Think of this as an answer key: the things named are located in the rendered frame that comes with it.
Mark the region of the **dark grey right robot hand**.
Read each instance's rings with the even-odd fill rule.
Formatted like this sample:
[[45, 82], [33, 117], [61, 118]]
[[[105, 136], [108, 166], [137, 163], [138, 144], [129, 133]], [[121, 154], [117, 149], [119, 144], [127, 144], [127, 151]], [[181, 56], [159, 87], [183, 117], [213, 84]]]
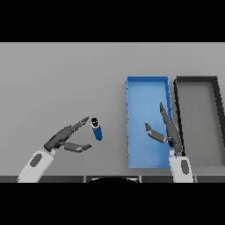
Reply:
[[184, 148], [182, 146], [181, 138], [178, 132], [178, 128], [175, 125], [173, 120], [169, 119], [168, 113], [163, 106], [163, 103], [160, 103], [160, 113], [163, 117], [163, 123], [165, 125], [166, 136], [163, 134], [158, 133], [157, 131], [153, 130], [149, 123], [145, 124], [146, 131], [148, 136], [158, 142], [161, 143], [169, 143], [169, 146], [174, 149], [177, 153], [183, 154]]

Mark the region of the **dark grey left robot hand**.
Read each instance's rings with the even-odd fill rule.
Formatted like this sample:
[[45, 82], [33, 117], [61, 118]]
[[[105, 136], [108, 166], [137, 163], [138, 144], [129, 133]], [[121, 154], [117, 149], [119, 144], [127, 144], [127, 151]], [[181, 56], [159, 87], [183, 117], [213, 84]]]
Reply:
[[82, 127], [89, 117], [85, 117], [79, 122], [77, 122], [74, 126], [67, 126], [60, 130], [57, 134], [55, 134], [49, 141], [44, 144], [44, 148], [51, 152], [53, 149], [59, 149], [63, 147], [65, 150], [81, 153], [86, 149], [90, 149], [90, 144], [79, 145], [72, 142], [68, 142], [69, 137], [75, 133], [80, 127]]

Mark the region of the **blue pipe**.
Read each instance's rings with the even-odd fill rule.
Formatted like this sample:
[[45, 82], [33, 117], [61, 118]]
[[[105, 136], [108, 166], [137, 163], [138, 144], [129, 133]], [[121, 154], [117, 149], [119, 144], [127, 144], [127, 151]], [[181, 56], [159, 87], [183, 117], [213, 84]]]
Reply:
[[93, 133], [94, 133], [96, 139], [98, 141], [101, 141], [103, 139], [102, 129], [101, 129], [100, 123], [96, 117], [93, 117], [91, 119], [91, 128], [93, 130]]

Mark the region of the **dark grey bin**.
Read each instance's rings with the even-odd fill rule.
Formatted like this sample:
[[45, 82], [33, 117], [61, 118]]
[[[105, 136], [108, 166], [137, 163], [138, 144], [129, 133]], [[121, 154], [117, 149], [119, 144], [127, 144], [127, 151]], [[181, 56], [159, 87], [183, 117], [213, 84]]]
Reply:
[[193, 167], [225, 166], [225, 114], [217, 76], [177, 76], [178, 127]]

